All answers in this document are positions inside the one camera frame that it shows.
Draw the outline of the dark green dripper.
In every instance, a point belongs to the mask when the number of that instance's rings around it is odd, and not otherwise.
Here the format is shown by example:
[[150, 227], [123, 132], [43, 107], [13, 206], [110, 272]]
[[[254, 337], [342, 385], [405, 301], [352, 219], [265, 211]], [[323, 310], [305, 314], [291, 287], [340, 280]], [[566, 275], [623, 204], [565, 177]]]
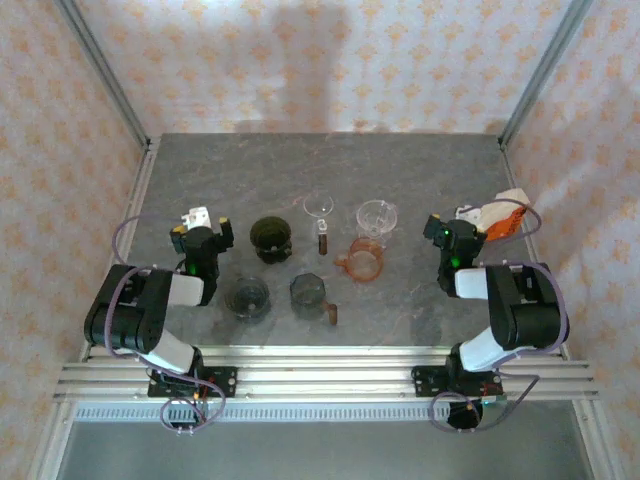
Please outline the dark green dripper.
[[287, 221], [278, 216], [267, 216], [252, 225], [250, 242], [264, 263], [281, 263], [292, 255], [291, 234]]

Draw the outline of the grey glass dripper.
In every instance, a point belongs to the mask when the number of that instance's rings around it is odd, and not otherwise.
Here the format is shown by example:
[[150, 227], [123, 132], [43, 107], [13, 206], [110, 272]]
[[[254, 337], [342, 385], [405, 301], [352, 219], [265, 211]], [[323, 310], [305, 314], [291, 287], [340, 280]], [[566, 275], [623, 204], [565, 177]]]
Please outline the grey glass dripper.
[[270, 291], [261, 278], [241, 277], [226, 289], [224, 303], [237, 320], [261, 322], [271, 310]]

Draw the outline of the grey metal panel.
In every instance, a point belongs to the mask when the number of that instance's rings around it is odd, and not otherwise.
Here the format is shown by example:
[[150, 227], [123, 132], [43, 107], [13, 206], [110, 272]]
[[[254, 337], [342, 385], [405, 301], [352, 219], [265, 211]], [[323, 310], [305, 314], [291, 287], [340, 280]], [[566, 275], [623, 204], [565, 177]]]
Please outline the grey metal panel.
[[453, 435], [416, 423], [79, 423], [56, 480], [592, 480], [559, 411]]

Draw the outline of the aluminium frame post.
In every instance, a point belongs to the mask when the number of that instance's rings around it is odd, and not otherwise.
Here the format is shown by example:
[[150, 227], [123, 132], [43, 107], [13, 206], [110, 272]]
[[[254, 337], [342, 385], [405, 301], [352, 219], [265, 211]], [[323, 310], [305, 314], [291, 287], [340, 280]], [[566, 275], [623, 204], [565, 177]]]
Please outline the aluminium frame post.
[[114, 70], [99, 45], [91, 27], [84, 18], [76, 0], [52, 0], [75, 35], [85, 57], [97, 74], [107, 94], [124, 120], [129, 132], [146, 151], [151, 144], [142, 122], [131, 105]]
[[556, 65], [581, 26], [594, 0], [571, 0], [546, 50], [531, 75], [516, 107], [507, 121], [498, 144], [506, 152], [514, 140], [539, 95], [551, 77]]

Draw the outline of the clear dripper with brown handle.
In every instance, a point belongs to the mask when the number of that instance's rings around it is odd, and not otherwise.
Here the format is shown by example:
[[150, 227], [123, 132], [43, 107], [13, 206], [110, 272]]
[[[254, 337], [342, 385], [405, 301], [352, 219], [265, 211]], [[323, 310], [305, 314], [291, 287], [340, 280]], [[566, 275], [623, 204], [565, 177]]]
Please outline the clear dripper with brown handle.
[[334, 209], [334, 200], [327, 191], [317, 190], [304, 199], [303, 208], [312, 218], [312, 235], [317, 241], [318, 254], [326, 256], [328, 253], [326, 218]]

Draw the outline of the small green circuit board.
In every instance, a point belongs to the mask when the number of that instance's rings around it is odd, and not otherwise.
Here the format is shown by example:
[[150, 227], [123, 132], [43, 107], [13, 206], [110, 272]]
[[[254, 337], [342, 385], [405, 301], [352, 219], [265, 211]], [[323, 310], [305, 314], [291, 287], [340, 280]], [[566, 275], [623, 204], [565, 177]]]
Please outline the small green circuit board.
[[508, 397], [506, 395], [483, 396], [479, 402], [485, 417], [496, 417], [508, 406]]

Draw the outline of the aluminium table side rail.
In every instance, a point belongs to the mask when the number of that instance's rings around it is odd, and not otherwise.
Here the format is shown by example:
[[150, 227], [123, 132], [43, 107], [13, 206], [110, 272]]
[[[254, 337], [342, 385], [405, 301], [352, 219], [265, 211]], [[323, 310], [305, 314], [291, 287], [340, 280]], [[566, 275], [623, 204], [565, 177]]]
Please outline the aluminium table side rail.
[[[135, 181], [131, 188], [131, 194], [126, 204], [123, 220], [141, 213], [160, 144], [160, 136], [150, 138], [144, 156], [140, 161]], [[117, 237], [116, 247], [118, 248], [119, 253], [123, 255], [124, 259], [128, 258], [131, 245], [135, 237], [136, 227], [136, 221], [128, 223], [122, 228]]]
[[[514, 173], [514, 169], [511, 167], [507, 153], [505, 151], [502, 151], [502, 158], [504, 161], [504, 166], [505, 166], [505, 170], [506, 170], [506, 174], [508, 176], [509, 179], [509, 184], [512, 188], [520, 188], [521, 185], [519, 183], [519, 181], [516, 178], [516, 175]], [[529, 230], [532, 230], [532, 223], [531, 221], [526, 218], [523, 221], [523, 232], [528, 232]], [[528, 255], [531, 261], [533, 262], [540, 262], [539, 256], [538, 256], [538, 252], [536, 250], [536, 246], [535, 246], [535, 242], [534, 242], [534, 236], [530, 235], [528, 237], [526, 237], [524, 239], [524, 242], [527, 246], [527, 251], [528, 251]], [[562, 357], [563, 360], [565, 361], [569, 361], [572, 359], [570, 351], [568, 350], [568, 347], [565, 344], [562, 344], [561, 346], [559, 346], [556, 350], [553, 351], [553, 354], [555, 355], [559, 355]]]

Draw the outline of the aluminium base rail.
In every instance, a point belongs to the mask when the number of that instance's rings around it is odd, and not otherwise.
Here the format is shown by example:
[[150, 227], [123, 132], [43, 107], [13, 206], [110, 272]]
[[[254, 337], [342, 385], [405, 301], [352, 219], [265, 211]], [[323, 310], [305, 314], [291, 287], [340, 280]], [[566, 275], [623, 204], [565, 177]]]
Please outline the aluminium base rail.
[[[449, 350], [425, 346], [204, 346], [204, 361], [237, 368], [237, 402], [414, 402], [415, 366], [440, 366]], [[528, 399], [593, 400], [599, 396], [594, 370], [586, 361], [559, 353], [521, 356], [502, 367], [504, 392], [516, 398], [532, 375], [539, 382]], [[63, 367], [54, 390], [59, 401], [110, 402], [147, 399], [143, 365], [114, 358], [102, 347], [84, 362]]]

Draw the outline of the grey dripper with brown handle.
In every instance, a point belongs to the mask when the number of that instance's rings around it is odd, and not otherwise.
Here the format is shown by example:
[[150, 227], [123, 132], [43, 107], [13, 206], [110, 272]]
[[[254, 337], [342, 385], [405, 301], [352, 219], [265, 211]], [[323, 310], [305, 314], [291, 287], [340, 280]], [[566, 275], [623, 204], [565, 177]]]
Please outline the grey dripper with brown handle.
[[331, 326], [338, 324], [338, 308], [327, 300], [324, 281], [313, 273], [297, 275], [290, 287], [291, 308], [304, 320], [318, 320], [326, 316]]

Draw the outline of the coffee filter packet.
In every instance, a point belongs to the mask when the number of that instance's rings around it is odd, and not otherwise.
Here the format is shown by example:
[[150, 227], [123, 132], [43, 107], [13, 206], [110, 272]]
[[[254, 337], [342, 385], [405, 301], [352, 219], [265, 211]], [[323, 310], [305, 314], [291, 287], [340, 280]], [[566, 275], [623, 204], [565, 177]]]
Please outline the coffee filter packet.
[[521, 226], [529, 198], [521, 188], [498, 193], [480, 208], [477, 228], [493, 242], [514, 235]]

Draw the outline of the clear plastic dripper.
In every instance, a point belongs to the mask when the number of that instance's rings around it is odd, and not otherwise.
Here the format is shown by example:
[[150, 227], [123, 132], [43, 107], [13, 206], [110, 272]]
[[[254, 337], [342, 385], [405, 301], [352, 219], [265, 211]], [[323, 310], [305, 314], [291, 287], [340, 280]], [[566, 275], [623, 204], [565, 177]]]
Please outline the clear plastic dripper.
[[366, 201], [356, 212], [359, 236], [380, 244], [384, 244], [390, 239], [397, 221], [396, 205], [385, 200]]

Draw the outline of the aluminium frame leg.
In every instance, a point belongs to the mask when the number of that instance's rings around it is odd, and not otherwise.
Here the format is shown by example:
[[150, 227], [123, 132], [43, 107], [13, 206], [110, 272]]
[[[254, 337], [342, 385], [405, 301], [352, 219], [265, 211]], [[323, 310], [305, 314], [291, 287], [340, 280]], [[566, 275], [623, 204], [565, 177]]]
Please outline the aluminium frame leg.
[[75, 402], [54, 403], [45, 421], [27, 480], [56, 480], [76, 416]]
[[574, 412], [594, 480], [619, 480], [617, 457], [600, 400], [573, 400]]

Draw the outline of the orange plastic dripper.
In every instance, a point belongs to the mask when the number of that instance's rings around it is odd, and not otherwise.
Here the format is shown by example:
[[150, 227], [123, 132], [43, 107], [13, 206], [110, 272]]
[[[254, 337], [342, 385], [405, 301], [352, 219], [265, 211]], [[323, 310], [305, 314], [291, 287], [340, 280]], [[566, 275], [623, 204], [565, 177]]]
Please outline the orange plastic dripper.
[[356, 239], [344, 255], [334, 260], [355, 282], [368, 283], [376, 280], [384, 266], [384, 248], [369, 238]]

